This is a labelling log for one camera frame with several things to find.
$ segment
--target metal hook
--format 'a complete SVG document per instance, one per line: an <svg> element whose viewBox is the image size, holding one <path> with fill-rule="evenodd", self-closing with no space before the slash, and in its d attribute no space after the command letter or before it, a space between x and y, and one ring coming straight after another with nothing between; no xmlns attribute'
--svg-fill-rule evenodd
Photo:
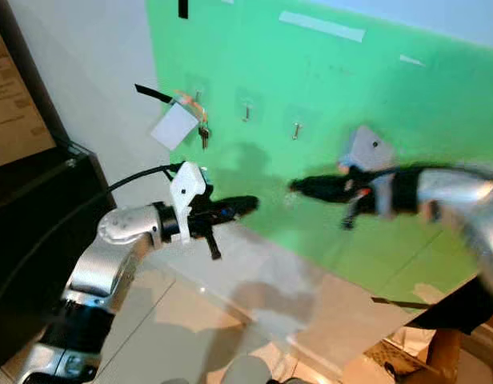
<svg viewBox="0 0 493 384"><path fill-rule="evenodd" d="M302 128L302 124L300 124L299 122L295 123L295 134L293 134L293 140L296 140L298 138L298 133Z"/></svg>
<svg viewBox="0 0 493 384"><path fill-rule="evenodd" d="M244 122L248 122L250 120L250 107L245 106L245 108L246 108L246 113L245 113L245 117L242 120Z"/></svg>

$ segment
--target green backdrop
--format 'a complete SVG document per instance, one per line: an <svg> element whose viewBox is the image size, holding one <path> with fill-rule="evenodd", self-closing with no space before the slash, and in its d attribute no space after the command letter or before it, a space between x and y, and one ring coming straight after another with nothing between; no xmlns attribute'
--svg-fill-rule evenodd
<svg viewBox="0 0 493 384"><path fill-rule="evenodd" d="M290 196L287 183L335 172L362 124L403 163L493 162L493 50L303 0L189 0L187 20L177 3L146 0L159 89L199 91L212 135L203 151L192 132L173 160L207 166L216 198L258 196L248 227L374 294L418 301L416 283L446 293L475 273L440 226L360 218L346 233L344 206ZM284 10L366 33L355 42L283 23Z"/></svg>

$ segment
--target white wall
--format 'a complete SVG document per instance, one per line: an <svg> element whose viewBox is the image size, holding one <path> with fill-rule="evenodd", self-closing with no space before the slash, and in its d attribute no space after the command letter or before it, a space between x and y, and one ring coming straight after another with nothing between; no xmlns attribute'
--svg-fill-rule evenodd
<svg viewBox="0 0 493 384"><path fill-rule="evenodd" d="M311 0L493 47L493 0Z"/></svg>
<svg viewBox="0 0 493 384"><path fill-rule="evenodd" d="M396 0L378 1L377 7L367 0L327 2L410 24L449 26L451 33L466 22L455 11L469 10L465 0L433 4L407 0L407 7ZM476 8L476 3L487 4L493 12L493 0L468 4ZM158 102L133 87L135 82L157 86L144 1L10 0L10 4L68 134L97 153L108 181L167 163L168 152L148 134L159 117ZM425 12L426 4L433 12ZM478 18L470 20L463 33L470 31L474 41L487 38L487 28L493 33L492 12L483 20L473 11L471 16ZM120 206L165 196L166 184L159 176L115 194ZM251 310L276 334L285 337L303 330L297 342L325 362L341 366L408 319L392 306L373 305L358 287L312 268L240 226L220 228L217 237L224 253L221 262L210 260L204 242L185 250L167 247L153 260L168 261L216 294Z"/></svg>

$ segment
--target white bracket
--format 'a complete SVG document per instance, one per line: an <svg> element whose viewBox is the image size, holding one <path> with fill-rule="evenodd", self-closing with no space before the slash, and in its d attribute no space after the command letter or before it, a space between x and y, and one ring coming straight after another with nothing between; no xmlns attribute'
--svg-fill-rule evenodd
<svg viewBox="0 0 493 384"><path fill-rule="evenodd" d="M170 194L174 201L175 216L179 225L181 241L190 241L190 228L188 227L188 215L191 212L189 206L194 197L206 191L206 182L197 164L184 162L170 184Z"/></svg>

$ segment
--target white card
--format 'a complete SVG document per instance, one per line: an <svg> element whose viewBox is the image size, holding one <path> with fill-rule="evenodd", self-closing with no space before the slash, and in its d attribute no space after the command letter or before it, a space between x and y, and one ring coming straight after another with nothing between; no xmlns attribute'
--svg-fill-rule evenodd
<svg viewBox="0 0 493 384"><path fill-rule="evenodd" d="M197 125L198 119L176 102L150 135L169 150L174 150Z"/></svg>

